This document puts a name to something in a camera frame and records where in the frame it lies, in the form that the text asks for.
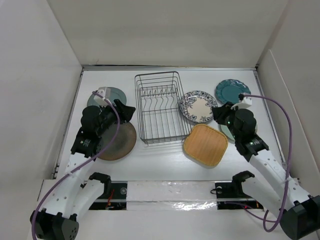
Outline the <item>blue floral white plate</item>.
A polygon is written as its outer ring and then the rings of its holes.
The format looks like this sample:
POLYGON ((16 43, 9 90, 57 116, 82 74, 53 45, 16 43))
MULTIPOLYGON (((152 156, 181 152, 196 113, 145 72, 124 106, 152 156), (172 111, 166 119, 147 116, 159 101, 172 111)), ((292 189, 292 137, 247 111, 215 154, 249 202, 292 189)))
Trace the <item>blue floral white plate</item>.
POLYGON ((193 90, 185 93, 178 101, 182 115, 189 121, 197 124, 210 122, 213 118, 212 108, 217 108, 216 99, 202 90, 193 90))

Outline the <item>brown speckled round plate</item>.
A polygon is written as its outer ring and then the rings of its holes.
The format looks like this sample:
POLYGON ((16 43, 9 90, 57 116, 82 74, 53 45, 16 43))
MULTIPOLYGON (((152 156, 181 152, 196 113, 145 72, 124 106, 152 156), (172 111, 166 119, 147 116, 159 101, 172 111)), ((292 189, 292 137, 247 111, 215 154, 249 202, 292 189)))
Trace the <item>brown speckled round plate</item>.
MULTIPOLYGON (((101 152, 112 140, 116 133, 117 125, 113 124, 101 136, 100 143, 96 151, 101 152)), ((128 155, 134 148, 137 140, 135 127, 130 123, 123 123, 119 126, 116 138, 108 149, 99 155, 99 159, 104 161, 116 161, 128 155)))

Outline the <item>light green flower plate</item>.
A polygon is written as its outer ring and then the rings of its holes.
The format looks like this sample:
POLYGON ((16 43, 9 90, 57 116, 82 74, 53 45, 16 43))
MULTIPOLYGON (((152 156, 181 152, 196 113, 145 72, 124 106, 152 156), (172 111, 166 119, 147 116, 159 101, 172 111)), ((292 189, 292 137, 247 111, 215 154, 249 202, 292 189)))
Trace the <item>light green flower plate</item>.
POLYGON ((228 127, 226 125, 219 125, 221 132, 227 137, 229 138, 232 142, 235 141, 234 136, 232 135, 232 133, 230 132, 230 130, 228 129, 228 127))

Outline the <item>orange woven square plate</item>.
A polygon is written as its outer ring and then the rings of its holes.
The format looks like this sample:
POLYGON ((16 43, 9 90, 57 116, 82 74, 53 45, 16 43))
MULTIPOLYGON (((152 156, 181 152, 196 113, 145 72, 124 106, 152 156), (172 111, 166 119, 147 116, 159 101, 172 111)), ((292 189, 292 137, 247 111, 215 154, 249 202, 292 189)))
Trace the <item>orange woven square plate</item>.
POLYGON ((184 152, 207 167, 217 166, 227 147, 227 137, 206 124, 195 125, 183 143, 184 152))

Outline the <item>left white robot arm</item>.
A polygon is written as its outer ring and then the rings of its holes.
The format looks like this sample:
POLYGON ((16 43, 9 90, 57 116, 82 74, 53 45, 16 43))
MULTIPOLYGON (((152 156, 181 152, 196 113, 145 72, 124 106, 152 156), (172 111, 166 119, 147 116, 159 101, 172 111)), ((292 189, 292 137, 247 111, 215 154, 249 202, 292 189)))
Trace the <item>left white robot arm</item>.
POLYGON ((97 198, 111 194, 109 175, 87 172, 97 157, 115 141, 120 126, 128 123, 136 109, 119 99, 110 103, 101 99, 103 107, 88 106, 82 111, 79 128, 71 154, 60 178, 43 196, 30 216, 31 236, 34 240, 73 240, 79 231, 79 218, 97 198), (116 132, 110 142, 102 147, 103 133, 115 126, 116 132))

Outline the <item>grey-blue round plate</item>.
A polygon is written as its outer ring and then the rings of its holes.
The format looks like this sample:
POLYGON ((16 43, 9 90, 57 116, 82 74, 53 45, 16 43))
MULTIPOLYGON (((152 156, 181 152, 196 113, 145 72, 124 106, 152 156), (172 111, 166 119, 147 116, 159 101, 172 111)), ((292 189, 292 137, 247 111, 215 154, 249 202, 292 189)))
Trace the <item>grey-blue round plate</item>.
MULTIPOLYGON (((100 87, 99 90, 105 90, 107 93, 108 99, 112 102, 112 104, 115 106, 116 104, 114 103, 114 100, 118 99, 120 100, 124 105, 127 104, 127 97, 125 93, 116 87, 100 87)), ((99 107, 100 105, 94 100, 95 95, 91 94, 88 101, 87 101, 87 106, 97 106, 99 107)))

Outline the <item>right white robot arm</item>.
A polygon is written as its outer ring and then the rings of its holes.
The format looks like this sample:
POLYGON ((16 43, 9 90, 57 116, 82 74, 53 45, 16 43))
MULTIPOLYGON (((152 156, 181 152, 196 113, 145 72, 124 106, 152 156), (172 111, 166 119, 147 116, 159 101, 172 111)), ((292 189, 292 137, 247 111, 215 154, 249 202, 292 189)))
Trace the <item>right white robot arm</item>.
POLYGON ((304 190, 276 160, 269 146, 256 134, 257 121, 248 109, 234 107, 230 102, 212 108, 213 119, 227 126, 235 147, 266 181, 268 189, 249 171, 233 176, 231 191, 244 194, 261 203, 277 217, 277 223, 292 240, 299 240, 320 228, 320 197, 304 190))

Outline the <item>teal scalloped plate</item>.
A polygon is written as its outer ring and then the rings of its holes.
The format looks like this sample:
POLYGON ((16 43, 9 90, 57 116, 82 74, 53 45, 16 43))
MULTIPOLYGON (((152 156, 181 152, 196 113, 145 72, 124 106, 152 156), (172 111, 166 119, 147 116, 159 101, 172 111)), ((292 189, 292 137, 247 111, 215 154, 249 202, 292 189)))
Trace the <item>teal scalloped plate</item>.
POLYGON ((239 94, 251 94, 247 85, 237 79, 225 79, 218 83, 215 88, 215 96, 222 103, 239 102, 239 94))

